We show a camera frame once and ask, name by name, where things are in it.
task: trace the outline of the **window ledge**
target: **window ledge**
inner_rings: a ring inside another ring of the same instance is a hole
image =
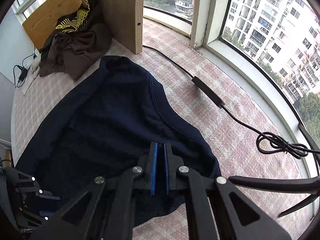
[[[284,139],[309,146],[299,130],[299,120],[287,101],[252,63],[222,41],[213,41],[204,47],[206,49],[202,48],[200,52],[252,96],[253,100],[258,103],[278,128]],[[301,161],[296,161],[299,169],[301,169]],[[313,155],[309,154],[307,157],[303,157],[302,161],[308,177],[316,177],[317,171]],[[313,207],[315,214],[319,207],[319,198],[314,202]]]
[[[158,22],[188,38],[191,37],[191,24],[181,19],[145,7],[143,8],[143,17]]]

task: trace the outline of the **wooden panel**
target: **wooden panel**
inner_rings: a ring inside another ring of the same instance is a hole
[[[142,52],[143,0],[101,0],[113,37],[134,53]]]
[[[24,21],[22,26],[37,49],[55,29],[57,19],[75,12],[81,0],[47,0]]]

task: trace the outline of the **silver screw head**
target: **silver screw head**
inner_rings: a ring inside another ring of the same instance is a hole
[[[140,173],[142,172],[142,168],[140,166],[135,166],[132,168],[133,173]]]
[[[189,171],[189,168],[187,166],[180,166],[179,167],[179,171],[180,172],[183,172],[183,173],[186,173]]]
[[[220,177],[217,177],[217,182],[219,184],[226,184],[227,183],[227,179],[225,177],[220,176]]]
[[[104,183],[104,177],[98,176],[94,179],[94,182],[97,184],[102,184],[102,183]]]

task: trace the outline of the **white high-rise building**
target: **white high-rise building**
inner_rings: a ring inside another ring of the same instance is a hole
[[[306,0],[231,0],[225,31],[270,64],[292,103],[320,92],[319,19]]]

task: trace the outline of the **carpet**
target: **carpet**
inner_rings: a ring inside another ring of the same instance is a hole
[[[192,75],[201,78],[241,121],[260,131],[279,133],[260,107],[237,83],[176,37],[172,31],[144,19],[143,44],[160,50]],[[143,48],[142,53],[135,55],[113,40],[107,55],[126,56],[151,72],[164,86],[167,99],[175,112],[199,129],[219,160],[223,176],[301,179],[299,169],[290,154],[259,153],[255,145],[257,134],[234,122],[191,82],[188,75],[157,52]],[[12,110],[15,162],[53,107],[98,66],[99,61],[76,82],[65,73],[53,73],[43,78],[37,77],[25,96],[16,90]],[[297,239],[309,225],[312,212],[308,207],[277,218],[280,212],[300,202],[307,196],[306,194],[240,189],[287,230],[292,239]],[[135,228],[133,239],[188,239],[184,205],[166,217],[154,218]]]

